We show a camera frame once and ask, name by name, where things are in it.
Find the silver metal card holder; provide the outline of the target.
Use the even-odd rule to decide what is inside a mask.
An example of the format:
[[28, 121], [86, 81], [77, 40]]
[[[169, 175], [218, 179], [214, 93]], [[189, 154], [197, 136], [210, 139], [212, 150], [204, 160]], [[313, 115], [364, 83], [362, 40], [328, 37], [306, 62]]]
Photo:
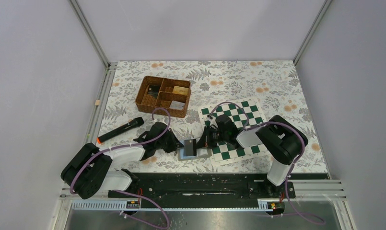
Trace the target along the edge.
[[179, 161], [206, 159], [212, 156], [210, 149], [197, 149], [195, 152], [191, 148], [182, 148], [177, 151]]

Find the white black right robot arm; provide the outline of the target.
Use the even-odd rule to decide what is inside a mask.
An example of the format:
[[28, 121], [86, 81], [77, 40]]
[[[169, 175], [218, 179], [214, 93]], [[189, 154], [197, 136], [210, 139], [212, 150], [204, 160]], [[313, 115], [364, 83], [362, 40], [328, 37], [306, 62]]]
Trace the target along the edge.
[[274, 158], [264, 185], [265, 193], [277, 197], [283, 192], [283, 182], [288, 178], [294, 164], [304, 153], [307, 137], [279, 115], [269, 121], [239, 130], [226, 115], [215, 119], [215, 124], [205, 126], [202, 136], [185, 141], [185, 152], [197, 154], [198, 149], [215, 149], [222, 142], [234, 149], [244, 149], [264, 145]]

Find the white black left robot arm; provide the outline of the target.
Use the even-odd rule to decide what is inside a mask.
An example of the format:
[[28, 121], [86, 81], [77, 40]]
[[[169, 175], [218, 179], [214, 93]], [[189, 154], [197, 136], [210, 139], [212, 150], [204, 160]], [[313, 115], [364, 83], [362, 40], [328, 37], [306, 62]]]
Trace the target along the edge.
[[120, 190], [132, 197], [138, 192], [137, 178], [119, 167], [127, 162], [143, 161], [156, 151], [175, 152], [184, 145], [164, 122], [155, 122], [129, 144], [100, 150], [93, 143], [85, 144], [61, 172], [61, 179], [71, 194], [88, 199], [97, 192]]

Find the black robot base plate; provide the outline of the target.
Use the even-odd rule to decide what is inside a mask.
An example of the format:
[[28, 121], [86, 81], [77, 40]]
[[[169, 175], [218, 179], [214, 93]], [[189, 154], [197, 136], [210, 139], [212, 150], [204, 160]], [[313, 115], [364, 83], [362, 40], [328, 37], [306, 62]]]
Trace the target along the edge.
[[264, 173], [135, 173], [130, 193], [162, 208], [257, 208], [258, 199], [295, 198], [293, 183], [275, 187]]

